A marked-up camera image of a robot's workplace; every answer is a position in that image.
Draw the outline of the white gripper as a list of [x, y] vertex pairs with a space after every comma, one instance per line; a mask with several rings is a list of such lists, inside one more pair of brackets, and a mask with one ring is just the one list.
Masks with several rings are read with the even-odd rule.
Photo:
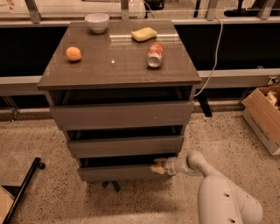
[[168, 175], [173, 176], [187, 172], [185, 157], [155, 158], [153, 161], [155, 164], [164, 164], [164, 167], [161, 165], [150, 166], [150, 169], [157, 174], [163, 175], [166, 172]]

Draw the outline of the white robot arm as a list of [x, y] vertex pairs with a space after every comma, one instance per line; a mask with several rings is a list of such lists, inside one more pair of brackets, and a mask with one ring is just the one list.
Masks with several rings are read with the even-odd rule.
[[202, 174], [198, 190], [199, 224], [261, 224], [261, 203], [211, 166], [204, 156], [191, 151], [186, 157], [156, 158], [150, 169], [174, 176]]

